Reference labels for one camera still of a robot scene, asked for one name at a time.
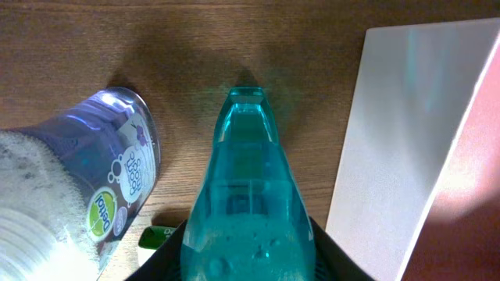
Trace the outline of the teal mouthwash bottle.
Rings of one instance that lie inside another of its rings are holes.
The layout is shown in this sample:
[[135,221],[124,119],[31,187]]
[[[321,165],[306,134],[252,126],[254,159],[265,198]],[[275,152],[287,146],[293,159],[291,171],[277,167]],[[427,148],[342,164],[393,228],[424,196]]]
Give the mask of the teal mouthwash bottle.
[[184,231],[184,280],[312,280],[311,222],[260,87],[234,87]]

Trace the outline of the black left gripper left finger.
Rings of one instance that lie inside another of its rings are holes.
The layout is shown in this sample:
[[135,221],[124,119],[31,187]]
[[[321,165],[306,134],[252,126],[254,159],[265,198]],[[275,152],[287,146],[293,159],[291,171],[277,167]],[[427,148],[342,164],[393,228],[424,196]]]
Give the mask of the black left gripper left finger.
[[184,220],[173,235],[126,281],[181,281],[180,249],[187,221]]

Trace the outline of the green white soap box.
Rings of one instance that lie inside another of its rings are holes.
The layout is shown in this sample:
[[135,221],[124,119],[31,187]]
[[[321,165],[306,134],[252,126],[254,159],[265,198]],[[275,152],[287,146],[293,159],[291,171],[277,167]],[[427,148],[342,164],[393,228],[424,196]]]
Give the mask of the green white soap box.
[[175,232],[175,227],[148,226],[137,244],[138,266],[142,266]]

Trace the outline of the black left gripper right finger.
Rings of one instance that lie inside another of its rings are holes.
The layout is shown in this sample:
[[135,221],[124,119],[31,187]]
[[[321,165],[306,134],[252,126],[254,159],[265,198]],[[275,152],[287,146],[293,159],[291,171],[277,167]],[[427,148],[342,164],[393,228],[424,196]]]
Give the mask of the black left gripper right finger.
[[316,247],[315,281],[373,281],[310,217]]

